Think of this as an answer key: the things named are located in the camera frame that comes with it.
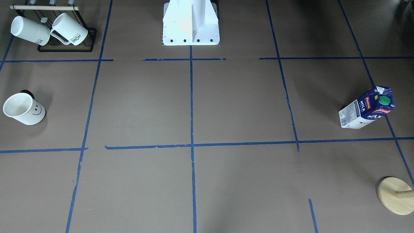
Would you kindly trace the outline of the white HOME mug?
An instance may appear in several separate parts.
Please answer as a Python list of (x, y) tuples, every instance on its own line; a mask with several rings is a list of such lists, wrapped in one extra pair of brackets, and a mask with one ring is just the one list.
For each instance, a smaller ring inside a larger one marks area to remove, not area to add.
[(52, 24), (50, 35), (64, 45), (81, 44), (88, 35), (88, 30), (66, 13), (60, 14)]

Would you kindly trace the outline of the white ribbed mug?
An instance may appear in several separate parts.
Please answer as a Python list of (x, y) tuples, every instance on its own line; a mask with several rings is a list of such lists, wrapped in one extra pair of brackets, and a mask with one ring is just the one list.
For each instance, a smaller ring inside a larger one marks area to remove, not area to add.
[(50, 39), (50, 29), (43, 24), (17, 16), (11, 24), (11, 34), (34, 44), (44, 46)]

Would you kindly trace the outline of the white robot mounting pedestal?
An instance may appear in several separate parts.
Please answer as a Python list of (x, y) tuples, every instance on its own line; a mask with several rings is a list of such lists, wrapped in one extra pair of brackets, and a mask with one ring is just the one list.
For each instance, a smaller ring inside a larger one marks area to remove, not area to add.
[(164, 4), (162, 29), (165, 46), (218, 45), (218, 1), (170, 0)]

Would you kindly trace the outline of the blue Pascual milk carton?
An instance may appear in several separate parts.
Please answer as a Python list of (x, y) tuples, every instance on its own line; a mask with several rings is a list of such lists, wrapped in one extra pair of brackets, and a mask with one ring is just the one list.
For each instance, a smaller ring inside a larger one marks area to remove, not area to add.
[(360, 129), (395, 109), (392, 89), (375, 86), (339, 111), (342, 128)]

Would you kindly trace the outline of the wooden mug tree stand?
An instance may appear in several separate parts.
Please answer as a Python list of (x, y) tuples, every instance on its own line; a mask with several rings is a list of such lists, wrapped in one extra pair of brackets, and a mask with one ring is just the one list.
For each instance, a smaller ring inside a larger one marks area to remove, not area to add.
[(405, 181), (386, 177), (377, 186), (377, 197), (382, 205), (397, 215), (409, 215), (414, 211), (414, 191)]

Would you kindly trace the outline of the white smiley face mug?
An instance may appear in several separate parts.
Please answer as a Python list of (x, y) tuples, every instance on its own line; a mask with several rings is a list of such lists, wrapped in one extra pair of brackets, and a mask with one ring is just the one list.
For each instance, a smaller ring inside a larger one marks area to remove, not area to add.
[(25, 125), (35, 125), (46, 116), (45, 108), (35, 100), (28, 90), (10, 96), (3, 105), (7, 117), (14, 118)]

